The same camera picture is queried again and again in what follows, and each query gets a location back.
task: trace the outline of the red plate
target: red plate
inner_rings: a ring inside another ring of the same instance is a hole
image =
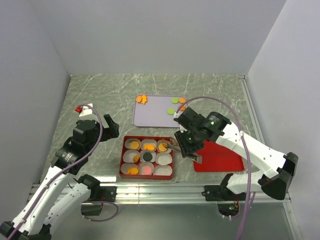
[[[241,172],[245,169],[241,156],[211,141],[205,141],[204,148],[197,154],[202,156],[202,164],[193,162],[196,172]]]

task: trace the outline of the gray marble surface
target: gray marble surface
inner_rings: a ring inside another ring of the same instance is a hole
[[[79,119],[74,108],[78,104],[93,103],[100,115],[110,114],[120,125],[120,136],[99,144],[82,167],[78,176],[89,174],[102,182],[143,182],[149,180],[122,179],[119,165],[123,138],[131,136],[174,136],[176,128],[143,128],[133,125],[135,97],[139,94],[184,95],[187,99],[213,96],[229,103],[239,114],[243,130],[255,136],[253,123],[238,75],[233,74],[87,74],[73,75],[64,100],[55,134],[49,150],[42,178],[44,178],[55,152],[71,136]],[[219,102],[209,99],[195,100],[190,105],[200,114],[219,112],[233,122],[232,113]],[[193,162],[178,153],[173,159],[174,182],[220,182],[225,172],[195,172]]]

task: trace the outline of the small game piece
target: small game piece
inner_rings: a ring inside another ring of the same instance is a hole
[[[186,99],[184,97],[179,98],[179,103],[184,104],[186,102]]]
[[[140,155],[135,155],[135,156],[133,157],[133,162],[134,162],[134,163],[138,162],[139,160],[140,160]]]
[[[135,101],[137,102],[137,103],[141,103],[141,101],[142,101],[142,96],[136,96],[136,98],[135,98]]]
[[[146,104],[147,101],[148,101],[147,96],[146,96],[146,95],[142,95],[142,101],[141,101],[141,103],[142,103],[142,104]]]
[[[165,152],[165,151],[168,150],[168,148],[165,147],[163,143],[160,143],[159,146],[158,146],[158,148],[159,148],[159,151],[160,151],[160,152]]]
[[[142,172],[143,172],[144,175],[151,175],[152,168],[150,166],[144,166],[142,168]]]
[[[162,145],[167,149],[168,148],[168,143],[166,141],[162,142]]]
[[[172,102],[173,104],[177,104],[177,103],[179,102],[179,98],[173,97],[173,98],[171,99],[171,102]]]
[[[139,169],[137,167],[130,167],[127,171],[126,174],[129,175],[138,175],[139,174]]]
[[[186,110],[186,106],[182,106],[182,107],[180,108],[180,111],[181,111],[181,112],[183,112],[184,110]]]
[[[152,144],[146,144],[143,146],[144,150],[150,150],[150,151],[154,151],[156,150],[156,147]]]
[[[150,152],[146,152],[145,154],[143,154],[142,158],[146,162],[150,162],[152,160],[152,154]]]
[[[166,111],[169,115],[173,115],[175,113],[175,110],[173,108],[168,108]]]
[[[130,148],[131,148],[131,149],[138,150],[139,147],[140,147],[140,144],[139,144],[139,142],[137,142],[137,141],[132,141],[132,142],[130,143]]]

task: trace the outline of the green disc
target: green disc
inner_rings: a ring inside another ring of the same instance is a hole
[[[177,103],[179,102],[179,98],[173,97],[173,98],[171,99],[171,102],[172,102],[173,104],[177,104]]]
[[[166,111],[169,115],[173,115],[175,113],[175,110],[173,108],[168,108]]]

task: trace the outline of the metal frame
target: metal frame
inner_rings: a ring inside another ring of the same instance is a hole
[[[116,186],[116,204],[212,204],[217,201],[206,201],[202,196],[205,185],[216,185],[212,182],[172,182],[172,183],[101,183],[102,187]],[[34,185],[31,189],[29,199],[35,194],[39,185]],[[66,187],[57,201],[61,200],[71,188]],[[281,202],[289,203],[290,197],[286,196]],[[255,195],[255,203],[279,203],[263,192]],[[232,204],[233,201],[223,201],[219,203]]]
[[[265,140],[262,135],[262,131],[261,131],[261,128],[260,128],[260,125],[258,122],[258,118],[257,118],[256,112],[255,112],[253,102],[251,100],[251,96],[250,96],[249,89],[248,89],[247,82],[246,82],[246,76],[240,75],[239,80],[242,81],[242,90],[243,90],[243,93],[245,96],[246,104],[249,109],[249,113],[250,113],[251,120],[252,120],[253,127],[254,127],[254,132],[256,135],[256,139],[264,144]],[[288,202],[283,203],[283,207],[285,210],[286,218],[288,220],[291,233],[293,235],[293,240],[303,240],[304,238],[303,238],[303,235],[300,231],[300,226],[299,226],[299,223],[298,223],[298,220],[297,220],[297,217],[296,217],[296,214],[294,211],[294,207],[292,205],[290,197],[289,197]]]

